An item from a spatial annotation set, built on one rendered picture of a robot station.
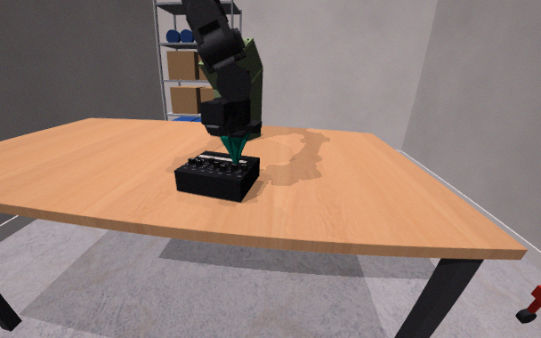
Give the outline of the black control desk with knobs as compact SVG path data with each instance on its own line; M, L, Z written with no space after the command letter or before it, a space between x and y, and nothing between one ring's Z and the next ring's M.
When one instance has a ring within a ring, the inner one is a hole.
M215 161L214 161L215 158ZM196 160L196 161L195 161ZM177 191L241 203L260 175L260 158L204 151L174 170Z

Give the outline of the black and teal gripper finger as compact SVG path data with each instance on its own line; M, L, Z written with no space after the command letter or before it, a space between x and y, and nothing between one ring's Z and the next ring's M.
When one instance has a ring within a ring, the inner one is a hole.
M233 156L233 149L232 149L232 144L231 144L231 137L222 136L220 138L221 138L221 141L222 141L223 145L225 146L225 148L230 153L230 157L232 159L233 164L235 164L234 156Z
M236 165L239 163L239 160L240 160L240 157L241 157L241 154L242 154L242 150L245 147L249 136L250 136L250 133L247 133L242 138L231 138L233 156L234 156L234 161L235 161Z

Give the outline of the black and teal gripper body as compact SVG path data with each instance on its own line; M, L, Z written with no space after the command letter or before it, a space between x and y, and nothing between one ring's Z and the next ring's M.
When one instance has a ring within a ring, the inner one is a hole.
M227 135L223 135L231 138L242 138L247 133L260 133L262 127L262 121L250 120L250 124L246 126L231 125Z

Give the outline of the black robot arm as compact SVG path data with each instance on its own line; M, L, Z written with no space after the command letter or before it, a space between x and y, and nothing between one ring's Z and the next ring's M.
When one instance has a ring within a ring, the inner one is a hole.
M231 125L250 124L251 99L246 99L252 88L250 71L236 63L246 57L246 45L238 28L230 29L220 0L182 0L182 5L198 54L208 74L216 71L222 96L200 102L201 123L211 136L222 137Z

